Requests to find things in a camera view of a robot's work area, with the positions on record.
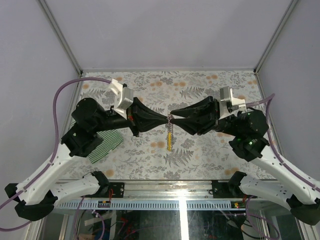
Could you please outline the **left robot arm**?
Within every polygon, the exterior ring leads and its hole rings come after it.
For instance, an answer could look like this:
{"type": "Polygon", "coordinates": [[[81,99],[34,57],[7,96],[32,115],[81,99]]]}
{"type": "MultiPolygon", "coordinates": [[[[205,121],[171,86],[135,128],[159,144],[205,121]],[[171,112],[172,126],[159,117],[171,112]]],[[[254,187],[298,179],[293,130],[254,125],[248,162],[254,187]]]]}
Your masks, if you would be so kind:
{"type": "Polygon", "coordinates": [[[167,123],[167,117],[146,107],[137,97],[123,117],[114,109],[105,110],[95,99],[78,102],[72,117],[75,121],[58,141],[52,155],[29,178],[5,187],[7,196],[16,201],[20,218],[38,221],[58,205],[82,196],[105,197],[110,182],[101,171],[93,171],[80,180],[58,185],[58,179],[77,161],[88,157],[105,140],[99,132],[129,128],[137,137],[167,123]]]}

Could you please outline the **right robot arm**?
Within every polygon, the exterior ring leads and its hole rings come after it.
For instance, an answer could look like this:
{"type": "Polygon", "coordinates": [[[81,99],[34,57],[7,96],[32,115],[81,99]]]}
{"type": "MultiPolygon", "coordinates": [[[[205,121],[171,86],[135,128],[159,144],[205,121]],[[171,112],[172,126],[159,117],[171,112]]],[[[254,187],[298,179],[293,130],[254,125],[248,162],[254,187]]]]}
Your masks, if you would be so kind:
{"type": "Polygon", "coordinates": [[[219,101],[212,96],[191,106],[171,111],[176,119],[170,122],[191,135],[204,135],[209,131],[234,137],[229,142],[232,151],[241,159],[252,163],[279,181],[268,183],[244,172],[236,172],[228,182],[233,197],[242,194],[256,196],[276,203],[305,224],[315,226],[320,221],[320,182],[298,169],[280,156],[265,139],[269,126],[261,110],[251,108],[245,112],[245,101],[237,115],[230,101],[219,101]]]}

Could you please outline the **yellow key tag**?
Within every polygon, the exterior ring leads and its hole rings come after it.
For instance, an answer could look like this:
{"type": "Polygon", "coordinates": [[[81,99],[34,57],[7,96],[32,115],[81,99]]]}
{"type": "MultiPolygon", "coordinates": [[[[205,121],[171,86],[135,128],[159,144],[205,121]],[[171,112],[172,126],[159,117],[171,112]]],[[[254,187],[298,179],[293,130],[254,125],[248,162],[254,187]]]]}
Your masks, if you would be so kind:
{"type": "Polygon", "coordinates": [[[167,150],[169,152],[172,151],[172,133],[171,132],[168,132],[167,134],[167,150]]]}

